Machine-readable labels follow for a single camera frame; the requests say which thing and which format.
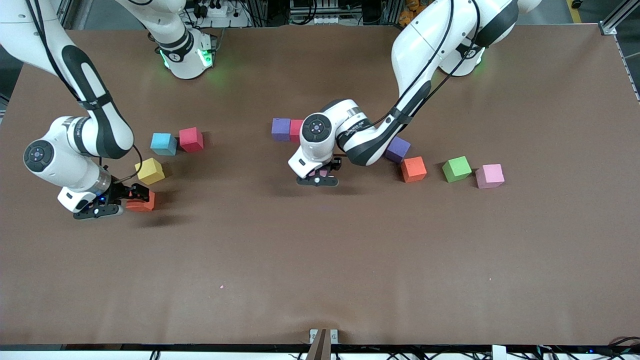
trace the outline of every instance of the yellow cube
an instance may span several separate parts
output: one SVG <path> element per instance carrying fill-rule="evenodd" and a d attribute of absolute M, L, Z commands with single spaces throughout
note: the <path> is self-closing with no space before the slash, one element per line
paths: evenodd
<path fill-rule="evenodd" d="M 140 167 L 140 163 L 136 164 L 136 171 Z M 164 179 L 164 172 L 162 171 L 162 165 L 154 158 L 149 158 L 142 161 L 142 168 L 138 172 L 138 179 L 147 185 L 156 183 Z"/>

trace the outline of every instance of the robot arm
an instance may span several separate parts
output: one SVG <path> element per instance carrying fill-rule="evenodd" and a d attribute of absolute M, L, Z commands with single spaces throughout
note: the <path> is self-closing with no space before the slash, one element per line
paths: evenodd
<path fill-rule="evenodd" d="M 455 72 L 464 61 L 474 61 L 472 70 L 479 62 L 476 57 L 481 55 L 477 45 L 486 47 L 502 40 L 517 20 L 520 3 L 521 9 L 528 11 L 539 2 L 435 1 L 411 21 L 394 42 L 392 64 L 399 98 L 379 120 L 382 123 L 375 127 L 377 123 L 372 123 L 352 100 L 333 101 L 319 113 L 305 119 L 300 130 L 300 147 L 289 160 L 289 166 L 300 178 L 307 177 L 331 161 L 336 142 L 350 162 L 361 166 L 373 164 L 391 139 L 410 123 L 426 102 L 431 91 L 431 78 L 440 64 L 456 60 L 451 66 Z M 466 49 L 462 45 L 464 51 L 457 58 L 453 56 L 460 53 L 461 44 L 465 42 L 468 44 Z M 318 137 L 312 130 L 320 120 L 332 128 Z"/>
<path fill-rule="evenodd" d="M 133 146 L 122 118 L 91 59 L 69 39 L 48 1 L 8 0 L 0 12 L 0 44 L 14 57 L 58 76 L 89 114 L 60 117 L 24 152 L 36 176 L 58 186 L 58 200 L 79 213 L 98 196 L 130 194 L 90 157 L 119 159 Z M 121 213 L 119 204 L 109 214 Z"/>
<path fill-rule="evenodd" d="M 154 37 L 173 75 L 193 79 L 213 66 L 216 37 L 187 29 L 178 15 L 186 0 L 116 0 Z"/>
<path fill-rule="evenodd" d="M 42 21 L 39 36 L 31 11 Z M 80 154 L 119 159 L 133 144 L 122 118 L 91 59 L 69 39 L 48 1 L 7 0 L 0 12 L 0 44 L 19 60 L 61 77 L 89 117 L 68 125 L 68 145 Z"/>

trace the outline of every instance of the black cable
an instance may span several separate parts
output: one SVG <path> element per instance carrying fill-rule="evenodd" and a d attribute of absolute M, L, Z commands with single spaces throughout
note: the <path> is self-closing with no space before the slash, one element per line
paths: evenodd
<path fill-rule="evenodd" d="M 134 176 L 138 175 L 138 172 L 140 172 L 140 169 L 142 169 L 142 154 L 140 154 L 140 150 L 138 150 L 138 148 L 136 147 L 136 144 L 133 144 L 133 146 L 132 146 L 132 147 L 133 147 L 133 148 L 136 150 L 136 152 L 138 153 L 138 157 L 139 157 L 139 159 L 140 159 L 140 166 L 138 167 L 138 169 L 136 170 L 136 172 L 135 172 L 135 173 L 133 173 L 133 175 L 129 175 L 129 176 L 125 177 L 124 179 L 116 180 L 116 181 L 114 181 L 114 182 L 113 182 L 114 184 L 120 184 L 120 183 L 121 183 L 121 182 L 123 182 L 123 181 L 129 180 L 129 179 L 132 179 Z"/>
<path fill-rule="evenodd" d="M 446 83 L 447 80 L 451 78 L 451 76 L 456 72 L 456 70 L 460 67 L 460 65 L 462 65 L 462 63 L 467 59 L 467 56 L 471 50 L 475 50 L 477 52 L 477 49 L 474 46 L 476 44 L 478 33 L 480 32 L 480 8 L 478 7 L 476 0 L 471 0 L 471 1 L 473 2 L 476 8 L 476 33 L 474 34 L 474 37 L 471 40 L 471 44 L 469 45 L 469 48 L 467 49 L 467 51 L 465 51 L 465 54 L 461 57 L 460 61 L 453 68 L 453 70 L 450 71 L 450 73 L 447 74 L 444 80 L 442 80 L 438 84 L 438 86 L 436 86 L 436 88 L 431 93 L 429 93 L 429 95 L 427 95 L 427 97 L 425 97 L 424 100 L 420 102 L 420 104 L 418 105 L 418 107 L 415 109 L 413 113 L 417 113 L 418 111 L 420 111 L 420 109 L 422 108 L 422 105 L 424 105 L 427 101 L 429 101 L 429 99 L 438 92 L 438 90 L 442 87 L 442 85 L 444 85 L 444 83 Z"/>
<path fill-rule="evenodd" d="M 187 17 L 189 18 L 189 25 L 191 25 L 192 28 L 197 29 L 196 24 L 193 22 L 193 19 L 191 18 L 189 12 L 186 9 L 184 9 L 183 12 L 186 13 Z"/>
<path fill-rule="evenodd" d="M 140 5 L 140 6 L 145 6 L 145 5 L 149 5 L 153 0 L 148 0 L 146 3 L 137 3 L 133 0 L 129 0 L 130 3 L 134 4 L 134 5 Z"/>
<path fill-rule="evenodd" d="M 295 22 L 293 20 L 289 20 L 289 22 L 294 25 L 307 25 L 309 22 L 311 22 L 311 20 L 313 20 L 316 17 L 317 10 L 318 10 L 317 0 L 313 0 L 313 3 L 309 5 L 309 14 L 307 15 L 307 18 L 305 20 L 303 20 L 302 22 Z"/>
<path fill-rule="evenodd" d="M 395 22 L 381 22 L 379 25 L 391 25 L 400 31 L 404 30 L 402 26 L 396 24 Z"/>
<path fill-rule="evenodd" d="M 513 352 L 508 352 L 507 354 L 515 356 L 515 357 L 519 357 L 520 359 L 531 360 L 531 358 L 529 356 L 526 356 L 525 354 L 522 354 L 522 356 L 518 355 L 516 353 L 513 353 Z"/>
<path fill-rule="evenodd" d="M 630 340 L 640 340 L 640 338 L 639 338 L 639 337 L 637 337 L 637 336 L 629 336 L 629 337 L 627 337 L 627 338 L 623 338 L 623 339 L 620 339 L 620 340 L 618 340 L 618 341 L 616 341 L 616 342 L 614 342 L 614 343 L 611 343 L 611 344 L 609 344 L 608 346 L 609 346 L 609 347 L 618 346 L 618 345 L 620 345 L 620 344 L 622 344 L 622 343 L 626 343 L 627 341 L 630 341 Z"/>
<path fill-rule="evenodd" d="M 29 14 L 33 19 L 33 25 L 35 25 L 35 28 L 38 32 L 38 36 L 40 37 L 40 41 L 42 41 L 42 46 L 44 46 L 45 53 L 47 54 L 47 58 L 49 59 L 49 63 L 51 63 L 51 67 L 53 68 L 53 71 L 60 78 L 62 83 L 65 84 L 65 86 L 67 87 L 71 95 L 73 95 L 76 98 L 76 101 L 80 101 L 80 97 L 76 93 L 76 90 L 71 86 L 71 84 L 69 84 L 67 79 L 65 79 L 64 75 L 62 74 L 62 71 L 60 70 L 60 68 L 58 67 L 58 64 L 56 63 L 56 60 L 53 58 L 53 54 L 51 54 L 51 50 L 49 49 L 49 45 L 47 44 L 47 34 L 44 29 L 44 21 L 42 20 L 42 11 L 40 10 L 40 2 L 38 0 L 33 0 L 36 8 L 35 12 L 33 11 L 31 0 L 25 0 L 25 2 L 27 3 L 27 7 L 29 8 Z"/>
<path fill-rule="evenodd" d="M 257 21 L 260 25 L 263 23 L 262 19 L 260 17 L 255 17 L 254 14 L 252 14 L 249 9 L 246 7 L 246 4 L 244 3 L 244 1 L 240 1 L 240 3 L 242 4 L 242 7 L 244 9 L 244 12 L 250 16 L 253 21 Z"/>
<path fill-rule="evenodd" d="M 561 353 L 563 354 L 567 354 L 570 358 L 572 358 L 573 360 L 580 360 L 577 357 L 575 357 L 572 353 L 570 353 L 569 351 L 564 351 L 561 347 L 559 347 L 558 345 L 556 345 L 556 347 L 558 348 L 558 350 L 560 350 Z"/>
<path fill-rule="evenodd" d="M 449 35 L 449 30 L 451 30 L 451 23 L 453 22 L 453 2 L 454 0 L 451 0 L 451 9 L 449 11 L 449 21 L 447 22 L 447 29 L 444 32 L 444 36 L 442 37 L 442 40 L 440 41 L 440 43 L 438 44 L 438 47 L 436 48 L 436 51 L 433 52 L 433 55 L 431 56 L 431 58 L 429 59 L 429 61 L 427 61 L 427 64 L 422 68 L 422 70 L 418 73 L 418 75 L 416 75 L 415 79 L 413 79 L 413 81 L 411 82 L 411 84 L 409 84 L 409 86 L 407 86 L 406 90 L 402 93 L 402 95 L 400 95 L 400 97 L 398 98 L 398 100 L 396 101 L 396 103 L 393 105 L 393 107 L 395 108 L 399 103 L 400 103 L 400 99 L 402 99 L 406 93 L 409 91 L 409 89 L 415 85 L 416 81 L 418 81 L 418 79 L 421 77 L 422 73 L 424 73 L 427 68 L 429 67 L 429 65 L 431 65 L 431 62 L 433 62 L 433 59 L 436 58 L 436 55 L 438 55 L 438 53 L 440 52 L 440 49 L 442 48 L 442 44 L 444 44 L 445 40 L 447 40 L 447 35 Z M 479 21 L 480 17 L 478 16 L 478 24 L 476 24 L 476 28 L 479 26 Z M 420 109 L 420 107 L 422 107 L 422 105 L 424 104 L 425 101 L 423 101 L 419 107 L 418 110 Z M 372 126 L 375 126 L 377 124 L 379 124 L 380 122 L 382 122 L 383 120 L 385 120 L 385 118 L 387 117 L 387 115 L 382 116 L 380 119 L 378 119 L 376 122 L 373 122 L 367 126 L 364 126 L 360 129 L 358 129 L 358 131 L 363 131 L 366 129 L 369 129 Z"/>

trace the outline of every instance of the foam cube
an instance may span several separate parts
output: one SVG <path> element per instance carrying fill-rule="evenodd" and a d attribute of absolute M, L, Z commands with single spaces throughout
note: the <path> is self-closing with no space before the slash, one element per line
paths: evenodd
<path fill-rule="evenodd" d="M 407 151 L 411 144 L 407 141 L 402 140 L 399 137 L 393 138 L 385 151 L 385 157 L 394 163 L 400 164 L 402 159 L 406 156 Z"/>
<path fill-rule="evenodd" d="M 291 119 L 291 124 L 289 126 L 289 138 L 291 142 L 300 143 L 300 128 L 302 127 L 302 123 L 304 120 L 294 120 Z"/>
<path fill-rule="evenodd" d="M 447 161 L 442 167 L 444 176 L 447 178 L 447 182 L 453 183 L 459 181 L 471 174 L 471 167 L 467 161 L 466 156 L 460 156 L 459 158 L 451 159 Z"/>
<path fill-rule="evenodd" d="M 154 133 L 151 138 L 151 150 L 158 155 L 175 156 L 177 146 L 178 140 L 168 133 Z"/>
<path fill-rule="evenodd" d="M 129 199 L 127 200 L 127 210 L 135 211 L 135 212 L 146 212 L 152 211 L 156 206 L 156 193 L 149 190 L 149 201 L 139 200 L 139 199 Z"/>
<path fill-rule="evenodd" d="M 180 147 L 186 152 L 196 152 L 204 149 L 204 140 L 202 133 L 197 127 L 180 130 Z"/>
<path fill-rule="evenodd" d="M 422 156 L 404 159 L 400 163 L 400 168 L 402 169 L 402 177 L 406 183 L 422 180 L 427 176 L 427 168 L 424 167 Z"/>
<path fill-rule="evenodd" d="M 273 118 L 271 123 L 271 137 L 277 142 L 291 141 L 289 131 L 291 130 L 291 119 Z"/>
<path fill-rule="evenodd" d="M 483 165 L 481 168 L 476 170 L 476 180 L 478 182 L 478 188 L 480 189 L 497 188 L 504 183 L 502 165 Z"/>
<path fill-rule="evenodd" d="M 140 167 L 140 163 L 136 164 L 136 171 Z M 162 165 L 154 158 L 146 159 L 142 161 L 142 168 L 138 172 L 138 179 L 147 185 L 156 183 L 164 179 L 164 172 L 162 171 Z"/>

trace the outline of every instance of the blue cube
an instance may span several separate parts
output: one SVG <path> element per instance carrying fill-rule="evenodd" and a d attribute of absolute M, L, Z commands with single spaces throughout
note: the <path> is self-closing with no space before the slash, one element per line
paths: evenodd
<path fill-rule="evenodd" d="M 151 138 L 151 150 L 158 155 L 175 156 L 177 146 L 178 140 L 171 134 L 154 133 L 153 138 Z"/>
<path fill-rule="evenodd" d="M 400 139 L 399 137 L 395 137 L 389 143 L 387 147 L 387 151 L 385 151 L 385 157 L 394 163 L 400 164 L 406 153 L 409 151 L 411 144 L 407 141 Z"/>
<path fill-rule="evenodd" d="M 271 136 L 273 139 L 277 142 L 291 141 L 289 126 L 291 126 L 291 119 L 273 118 L 271 123 Z"/>

